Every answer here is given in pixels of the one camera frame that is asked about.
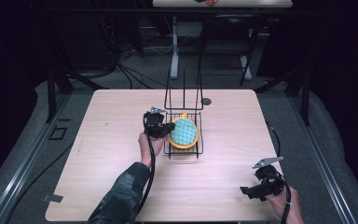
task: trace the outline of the gray carpet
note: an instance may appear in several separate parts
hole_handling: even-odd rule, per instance
[[[255,52],[251,64],[253,74],[256,73],[257,62],[262,54],[264,42],[265,38],[260,38],[258,50]],[[172,81],[174,87],[182,87],[183,71],[186,71],[186,86],[190,89],[196,88],[195,43],[196,40],[187,39],[181,47],[180,76]],[[134,75],[144,81],[146,85],[155,89],[164,89],[168,69],[171,65],[171,55],[171,52],[157,54],[153,50],[147,50],[144,58],[133,53],[129,59],[121,60],[121,63],[142,73],[144,77],[135,73]],[[83,75],[89,76],[92,73],[88,71]],[[238,75],[230,77],[205,76],[203,87],[204,89],[255,89],[263,85],[265,80],[262,77],[254,77],[252,81],[247,81],[240,86],[240,79],[241,76]],[[145,88],[145,86],[139,86],[139,82],[134,78],[131,80],[134,89]],[[118,70],[109,76],[94,78],[93,81],[111,89],[128,89],[130,87],[128,79]],[[17,168],[30,151],[34,150],[35,143],[40,140],[38,137],[41,134],[48,130],[46,138],[43,141],[40,140],[40,154],[35,158],[34,166],[21,191],[25,190],[75,140],[92,91],[77,80],[72,80],[72,83],[76,88],[72,95],[66,97],[58,92],[58,95],[61,96],[60,102],[64,103],[62,103],[61,112],[49,127],[45,123],[48,117],[47,85],[43,83],[36,89],[39,98],[33,116],[0,170],[0,200],[13,175],[16,174]],[[258,99],[266,121],[271,124],[279,137],[281,156],[284,157],[281,162],[283,173],[288,183],[294,186],[301,196],[303,217],[306,223],[354,223],[354,220],[358,223],[358,184],[344,161],[344,150],[334,122],[321,101],[312,94],[310,97],[310,127],[304,127],[302,120],[297,115],[297,99],[286,98],[283,94],[284,87],[285,84],[282,83],[267,93],[260,93]],[[344,221],[337,210],[332,193],[327,187],[328,181],[326,182],[322,175],[324,171],[317,165],[318,159],[315,158],[314,145],[310,141],[308,132],[311,132],[317,140],[318,147],[339,185],[343,198],[348,203],[353,214],[353,219],[349,221]],[[278,149],[276,136],[272,131],[270,131],[270,135],[274,146]],[[48,223],[44,218],[48,203],[42,201],[42,198],[54,191],[67,155],[68,153],[63,154],[24,194],[9,223]]]

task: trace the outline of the hand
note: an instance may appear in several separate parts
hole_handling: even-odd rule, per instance
[[[205,0],[205,3],[208,4],[208,6],[212,7],[214,4],[216,4],[219,0]]]
[[[301,208],[300,200],[298,198],[297,190],[290,187],[290,192],[292,193],[291,206],[289,210],[289,215],[287,217],[287,224],[303,224],[304,221],[301,217]],[[284,207],[286,206],[286,187],[283,187],[282,192],[278,195],[267,195],[266,199],[271,203],[272,208],[279,218],[282,218]]]
[[[155,156],[159,154],[162,150],[162,146],[165,141],[167,141],[167,136],[164,138],[150,138],[152,140],[152,146],[154,149]],[[145,164],[147,167],[151,168],[152,158],[150,155],[150,146],[147,142],[147,135],[145,133],[140,133],[138,138],[139,148],[141,149],[141,163]]]

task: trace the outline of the person's arm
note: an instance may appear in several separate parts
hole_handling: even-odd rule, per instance
[[[166,138],[152,139],[157,156]],[[147,179],[150,177],[151,155],[147,137],[139,135],[141,162],[135,162],[116,180],[89,217],[89,223],[133,223]]]
[[[290,187],[290,192],[292,193],[292,200],[289,210],[289,215],[287,216],[287,224],[304,224],[304,220],[301,216],[301,207],[300,200],[298,197],[297,190]],[[272,208],[279,218],[282,218],[284,207],[286,206],[286,187],[283,187],[282,192],[278,195],[267,195],[267,200],[271,203]]]

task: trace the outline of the yellow sponge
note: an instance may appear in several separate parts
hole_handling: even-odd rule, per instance
[[[193,147],[199,138],[196,125],[186,117],[187,113],[184,113],[181,118],[174,119],[175,128],[168,135],[171,144],[181,149]]]

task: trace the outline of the camouflage jacket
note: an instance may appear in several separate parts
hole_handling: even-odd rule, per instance
[[[124,171],[89,217],[89,223],[134,223],[149,168],[136,162]]]

